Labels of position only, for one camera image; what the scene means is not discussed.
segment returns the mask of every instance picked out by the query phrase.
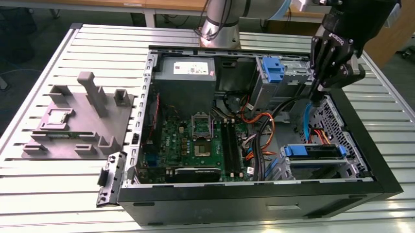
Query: yellow cable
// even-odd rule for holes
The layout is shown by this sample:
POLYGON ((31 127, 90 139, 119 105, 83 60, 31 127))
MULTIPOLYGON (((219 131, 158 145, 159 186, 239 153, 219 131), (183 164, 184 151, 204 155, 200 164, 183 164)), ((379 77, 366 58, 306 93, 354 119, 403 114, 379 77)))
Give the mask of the yellow cable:
POLYGON ((328 144, 331 144, 331 143, 330 143, 330 140, 328 140, 328 138, 327 138, 326 133, 324 133, 324 131, 323 131, 323 130, 322 130, 322 134, 323 134, 323 137, 324 137, 324 139, 326 139, 327 143, 328 143, 328 144))

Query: case hinge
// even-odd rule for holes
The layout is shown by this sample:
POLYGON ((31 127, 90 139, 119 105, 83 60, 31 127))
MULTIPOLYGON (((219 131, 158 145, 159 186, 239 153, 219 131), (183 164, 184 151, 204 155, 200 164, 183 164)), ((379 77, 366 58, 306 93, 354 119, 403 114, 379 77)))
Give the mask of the case hinge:
POLYGON ((122 186, 122 177, 127 153, 118 152, 108 156, 106 167, 99 173, 98 185, 102 187, 98 193, 96 206, 119 206, 118 194, 122 186))

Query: white sticker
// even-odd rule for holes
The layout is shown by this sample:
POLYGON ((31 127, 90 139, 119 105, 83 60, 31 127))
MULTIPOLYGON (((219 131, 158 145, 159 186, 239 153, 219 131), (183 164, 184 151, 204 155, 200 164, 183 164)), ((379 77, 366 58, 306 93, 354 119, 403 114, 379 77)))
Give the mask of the white sticker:
POLYGON ((143 6, 143 4, 138 4, 138 3, 124 3, 124 6, 143 6))
POLYGON ((248 168, 247 168, 247 173, 248 173, 248 174, 254 175, 254 171, 255 171, 254 167, 248 167, 248 168))
POLYGON ((254 106, 250 103, 247 103, 247 108, 252 111, 254 106))
POLYGON ((175 62, 174 74, 208 75, 207 62, 175 62))

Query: motherboard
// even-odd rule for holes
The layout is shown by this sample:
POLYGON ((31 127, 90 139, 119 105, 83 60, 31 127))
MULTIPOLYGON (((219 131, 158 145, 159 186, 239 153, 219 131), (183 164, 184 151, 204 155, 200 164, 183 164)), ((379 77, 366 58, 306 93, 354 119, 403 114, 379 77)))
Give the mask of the motherboard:
POLYGON ((192 120, 172 118, 164 121, 159 153, 146 156, 140 168, 140 183, 172 183, 178 171, 206 172, 220 176, 216 182, 244 181, 243 156, 239 146, 247 136, 244 123, 210 120, 195 115, 192 120))

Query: power supply label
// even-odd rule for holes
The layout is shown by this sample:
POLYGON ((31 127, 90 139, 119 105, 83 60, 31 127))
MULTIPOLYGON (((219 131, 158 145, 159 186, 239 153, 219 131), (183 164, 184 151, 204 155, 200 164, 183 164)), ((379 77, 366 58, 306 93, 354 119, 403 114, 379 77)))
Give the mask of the power supply label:
POLYGON ((174 74, 208 75, 208 63, 175 62, 174 74))

